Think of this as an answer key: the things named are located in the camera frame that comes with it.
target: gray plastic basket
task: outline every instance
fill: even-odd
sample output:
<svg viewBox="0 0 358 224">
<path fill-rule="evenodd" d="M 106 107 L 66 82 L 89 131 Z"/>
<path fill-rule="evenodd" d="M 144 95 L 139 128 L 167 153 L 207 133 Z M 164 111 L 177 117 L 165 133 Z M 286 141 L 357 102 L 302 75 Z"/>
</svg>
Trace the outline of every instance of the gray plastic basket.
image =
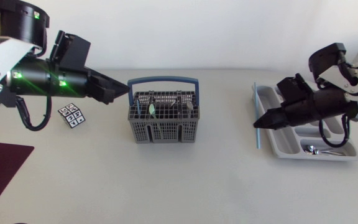
<svg viewBox="0 0 358 224">
<path fill-rule="evenodd" d="M 141 91 L 132 93 L 132 85 L 146 82 L 184 82 L 195 91 Z M 144 77 L 128 81 L 128 120 L 136 143 L 195 142 L 200 118 L 198 80 L 187 77 Z M 189 110 L 188 101 L 193 109 Z M 149 113 L 153 104 L 155 116 Z"/>
</svg>

